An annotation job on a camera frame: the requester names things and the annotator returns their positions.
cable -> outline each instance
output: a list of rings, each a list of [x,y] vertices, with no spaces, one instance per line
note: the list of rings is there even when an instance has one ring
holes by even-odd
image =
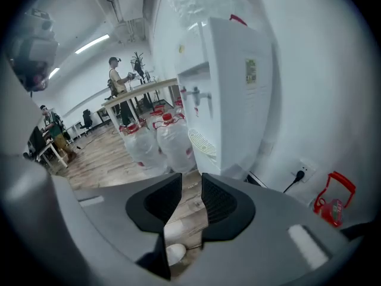
[[[110,129],[106,130],[105,132],[103,133],[100,133],[99,135],[97,135],[96,137],[94,137],[93,140],[91,140],[89,143],[87,143],[84,147],[82,147],[82,150],[84,150],[92,141],[96,140],[97,138],[99,138],[101,135],[105,134],[106,132],[110,131]]]
[[[285,193],[290,187],[292,187],[293,184],[302,180],[303,177],[304,177],[304,172],[302,170],[300,170],[299,172],[296,173],[295,180],[283,192]]]

water dispenser tap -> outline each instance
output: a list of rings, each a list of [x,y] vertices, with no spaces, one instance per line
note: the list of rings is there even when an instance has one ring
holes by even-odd
[[[187,95],[192,94],[193,100],[195,101],[195,105],[200,105],[201,98],[208,98],[209,100],[212,98],[212,95],[210,93],[200,93],[200,90],[198,87],[193,87],[193,91],[187,91],[185,87],[180,91],[183,94],[183,98],[186,101]]]

office chair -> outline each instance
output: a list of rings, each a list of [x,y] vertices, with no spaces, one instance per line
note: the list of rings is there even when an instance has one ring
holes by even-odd
[[[84,125],[81,126],[80,128],[83,129],[83,128],[86,128],[87,130],[90,130],[90,127],[93,123],[93,120],[91,119],[91,113],[90,113],[90,110],[86,109],[84,112],[83,112],[83,122],[84,122]]]

gray plastic surface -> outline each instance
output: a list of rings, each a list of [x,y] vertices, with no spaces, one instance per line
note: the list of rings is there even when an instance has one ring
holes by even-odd
[[[95,228],[134,262],[154,250],[158,234],[142,232],[126,213],[126,202],[135,193],[169,178],[162,175],[129,184],[75,191],[78,200],[102,196],[104,201],[83,207]]]
[[[86,206],[85,213],[66,179],[51,177],[43,167],[22,157],[1,157],[0,161],[5,216],[31,253],[68,284],[319,285],[360,242],[348,244],[337,230],[291,197],[214,176],[252,198],[255,218],[234,240],[205,243],[176,283],[168,282],[129,259],[152,251],[156,235],[141,232],[126,220],[126,196],[121,193],[132,194],[152,181],[76,192],[77,198],[99,193],[104,198]],[[287,229],[294,224],[307,226],[333,255],[332,260],[311,272],[289,238]]]
[[[93,226],[66,179],[22,157],[1,157],[1,206],[25,246],[70,285],[168,285]]]

drip tray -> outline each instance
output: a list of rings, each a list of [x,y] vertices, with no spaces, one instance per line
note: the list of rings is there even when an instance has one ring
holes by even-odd
[[[188,130],[188,137],[192,145],[211,158],[216,157],[216,147],[205,139],[196,129]]]

